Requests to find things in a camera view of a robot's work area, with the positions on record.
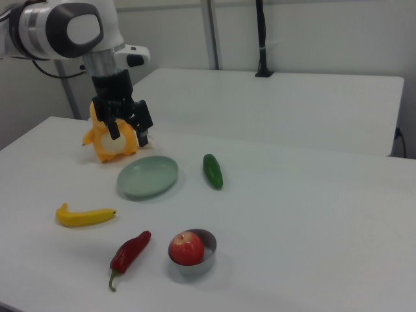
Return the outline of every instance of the stainless steel bowl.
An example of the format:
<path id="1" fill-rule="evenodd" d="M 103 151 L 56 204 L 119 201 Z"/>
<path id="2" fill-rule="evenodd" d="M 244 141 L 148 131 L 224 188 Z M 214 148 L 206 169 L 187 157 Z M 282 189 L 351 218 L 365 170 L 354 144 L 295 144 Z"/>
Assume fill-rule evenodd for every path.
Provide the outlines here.
<path id="1" fill-rule="evenodd" d="M 205 247 L 203 253 L 203 260 L 197 265 L 179 265 L 177 264 L 170 255 L 170 248 L 168 248 L 169 258 L 172 260 L 174 266 L 182 275 L 194 276 L 200 275 L 207 272 L 215 262 L 215 250 L 216 250 L 216 239 L 214 235 L 204 229 L 188 229 L 187 231 L 193 232 L 199 236 Z"/>

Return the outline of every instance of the red chili pepper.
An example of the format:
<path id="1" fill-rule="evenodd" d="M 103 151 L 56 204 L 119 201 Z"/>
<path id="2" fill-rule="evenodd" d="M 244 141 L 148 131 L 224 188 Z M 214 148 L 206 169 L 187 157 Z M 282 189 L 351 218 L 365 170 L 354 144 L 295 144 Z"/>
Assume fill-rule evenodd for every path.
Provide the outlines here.
<path id="1" fill-rule="evenodd" d="M 111 277 L 110 277 L 110 289 L 116 291 L 112 286 L 112 280 L 119 274 L 123 274 L 130 264 L 137 258 L 150 241 L 151 233 L 144 231 L 138 237 L 125 242 L 117 251 L 116 255 L 110 262 Z"/>

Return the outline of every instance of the white wall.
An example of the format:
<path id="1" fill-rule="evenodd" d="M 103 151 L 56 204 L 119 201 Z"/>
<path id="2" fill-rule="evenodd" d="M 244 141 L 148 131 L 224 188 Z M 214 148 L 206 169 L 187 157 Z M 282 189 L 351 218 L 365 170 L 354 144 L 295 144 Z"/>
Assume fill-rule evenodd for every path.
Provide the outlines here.
<path id="1" fill-rule="evenodd" d="M 120 0 L 116 6 L 125 42 L 146 46 L 151 53 L 149 65 L 129 70 L 133 84 L 156 68 L 212 68 L 212 47 L 207 46 L 200 0 Z M 76 72 L 82 63 L 81 58 L 66 62 L 66 72 Z M 87 119 L 95 96 L 92 82 L 89 77 L 80 77 L 71 79 L 70 84 L 81 116 Z"/>
<path id="2" fill-rule="evenodd" d="M 281 0 L 272 3 L 283 4 L 265 5 L 269 68 L 405 78 L 399 124 L 408 156 L 416 158 L 416 1 L 317 2 Z M 257 70 L 253 3 L 215 1 L 220 66 L 224 70 Z"/>
<path id="3" fill-rule="evenodd" d="M 56 74 L 53 63 L 40 65 Z M 0 150 L 50 116 L 73 118 L 61 82 L 29 60 L 0 60 Z"/>

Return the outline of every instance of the black pole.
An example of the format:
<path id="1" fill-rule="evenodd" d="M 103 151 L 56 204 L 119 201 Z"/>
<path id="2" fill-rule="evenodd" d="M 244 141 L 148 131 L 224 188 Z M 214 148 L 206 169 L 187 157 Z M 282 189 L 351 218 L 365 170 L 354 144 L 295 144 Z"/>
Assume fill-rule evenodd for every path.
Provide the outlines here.
<path id="1" fill-rule="evenodd" d="M 256 77 L 270 77 L 273 71 L 267 68 L 266 58 L 266 19 L 263 12 L 263 0 L 255 0 L 255 6 L 257 9 L 257 29 L 259 31 L 259 52 L 260 62 L 259 71 L 256 73 Z"/>

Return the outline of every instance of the green cucumber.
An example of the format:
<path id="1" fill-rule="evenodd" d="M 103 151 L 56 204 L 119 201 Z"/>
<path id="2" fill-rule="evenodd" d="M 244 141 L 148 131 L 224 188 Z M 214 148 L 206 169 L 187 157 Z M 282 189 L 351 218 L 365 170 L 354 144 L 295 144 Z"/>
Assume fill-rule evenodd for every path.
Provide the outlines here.
<path id="1" fill-rule="evenodd" d="M 222 188 L 222 173 L 218 161 L 215 159 L 213 154 L 207 154 L 203 157 L 202 161 L 203 172 L 207 177 L 210 184 L 216 188 Z"/>

